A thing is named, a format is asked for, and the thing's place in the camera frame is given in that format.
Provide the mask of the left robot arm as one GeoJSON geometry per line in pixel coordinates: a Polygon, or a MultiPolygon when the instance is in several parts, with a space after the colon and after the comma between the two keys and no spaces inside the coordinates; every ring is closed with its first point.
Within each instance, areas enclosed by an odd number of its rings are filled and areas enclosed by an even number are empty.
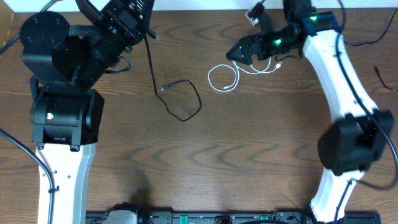
{"type": "Polygon", "coordinates": [[[150,35],[154,0],[78,1],[87,26],[41,11],[23,23],[23,63],[37,77],[30,112],[41,181],[39,223],[84,223],[104,98],[94,89],[123,52],[150,35]]]}

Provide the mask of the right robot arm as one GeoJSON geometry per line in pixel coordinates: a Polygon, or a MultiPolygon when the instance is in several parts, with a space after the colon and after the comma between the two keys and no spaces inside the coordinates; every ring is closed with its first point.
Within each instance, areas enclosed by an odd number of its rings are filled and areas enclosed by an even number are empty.
{"type": "Polygon", "coordinates": [[[355,185],[386,146],[394,118],[381,111],[362,86],[345,49],[344,24],[331,11],[317,11],[310,1],[284,1],[286,26],[273,28],[263,2],[246,11],[260,32],[238,40],[226,58],[246,65],[293,49],[306,58],[322,86],[331,124],[318,140],[323,172],[310,211],[302,223],[346,223],[345,206],[355,185]]]}

